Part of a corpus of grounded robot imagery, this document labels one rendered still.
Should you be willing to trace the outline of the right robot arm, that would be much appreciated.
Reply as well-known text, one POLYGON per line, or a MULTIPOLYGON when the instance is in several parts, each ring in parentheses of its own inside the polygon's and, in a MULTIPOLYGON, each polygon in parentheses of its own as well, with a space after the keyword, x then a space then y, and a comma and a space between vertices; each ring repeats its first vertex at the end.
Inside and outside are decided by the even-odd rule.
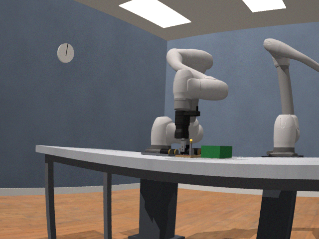
MULTIPOLYGON (((196 111, 199 99, 218 101, 228 96, 228 86, 204 73, 213 65, 213 57, 209 53, 197 49, 171 49, 167 53, 168 64, 177 72, 173 83, 174 98, 192 100, 192 111, 196 111)), ((175 123, 169 117, 158 117, 154 121, 151 132, 151 147, 145 152, 160 152, 170 149, 172 143, 181 144, 174 138, 175 123)), ((192 144, 203 138, 203 128, 196 117, 190 117, 189 139, 192 144)))

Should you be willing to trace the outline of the green open box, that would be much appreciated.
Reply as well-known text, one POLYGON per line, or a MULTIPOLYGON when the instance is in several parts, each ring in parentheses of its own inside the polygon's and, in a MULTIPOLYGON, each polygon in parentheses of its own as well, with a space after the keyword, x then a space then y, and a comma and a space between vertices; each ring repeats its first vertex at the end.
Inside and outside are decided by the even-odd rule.
POLYGON ((201 158, 224 159, 232 158, 232 146, 201 146, 201 158))

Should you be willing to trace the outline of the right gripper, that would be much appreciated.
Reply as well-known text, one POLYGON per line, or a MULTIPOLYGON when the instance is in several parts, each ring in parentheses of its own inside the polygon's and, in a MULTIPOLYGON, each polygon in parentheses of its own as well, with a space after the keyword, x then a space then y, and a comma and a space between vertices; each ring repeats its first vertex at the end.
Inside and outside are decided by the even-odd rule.
POLYGON ((186 98, 174 99, 174 110, 175 111, 175 133, 174 138, 181 140, 180 151, 185 152, 185 147, 189 148, 190 139, 188 127, 190 125, 190 117, 200 116, 198 106, 196 111, 192 111, 192 100, 186 98), (186 145, 185 145, 186 141, 186 145))

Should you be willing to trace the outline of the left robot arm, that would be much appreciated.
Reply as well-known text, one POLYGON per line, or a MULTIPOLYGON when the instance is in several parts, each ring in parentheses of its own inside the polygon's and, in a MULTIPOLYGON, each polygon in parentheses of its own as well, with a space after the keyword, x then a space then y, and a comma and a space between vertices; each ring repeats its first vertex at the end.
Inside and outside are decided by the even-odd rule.
POLYGON ((300 61, 319 72, 319 63, 300 53, 289 45, 265 39, 264 48, 272 55, 277 68, 282 114, 274 124, 274 150, 267 151, 269 156, 297 156, 295 143, 300 137, 299 122, 294 115, 292 87, 289 73, 290 59, 300 61))

